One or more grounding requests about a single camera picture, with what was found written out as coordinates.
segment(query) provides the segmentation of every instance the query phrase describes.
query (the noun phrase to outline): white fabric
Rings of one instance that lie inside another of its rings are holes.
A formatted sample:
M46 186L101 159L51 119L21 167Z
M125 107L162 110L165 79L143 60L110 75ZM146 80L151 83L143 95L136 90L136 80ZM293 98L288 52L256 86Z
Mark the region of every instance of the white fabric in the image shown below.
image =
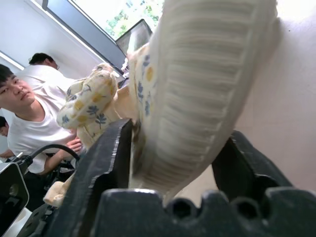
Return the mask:
M56 86L44 83L41 89L35 90L34 93L45 110L45 118L42 122L31 122L13 115L8 133L8 146L15 155L20 152L29 155L34 150L52 143L65 145L76 137L69 130L58 126L56 122L57 113L65 104L64 92ZM58 149L49 149L45 153L57 151ZM45 154L35 157L33 164L29 166L29 171L43 172L46 159Z
M43 83L47 82L66 92L70 85L75 82L74 79L66 78L58 70L46 65L29 65L23 71L18 72L16 76L26 81L33 90L39 89Z

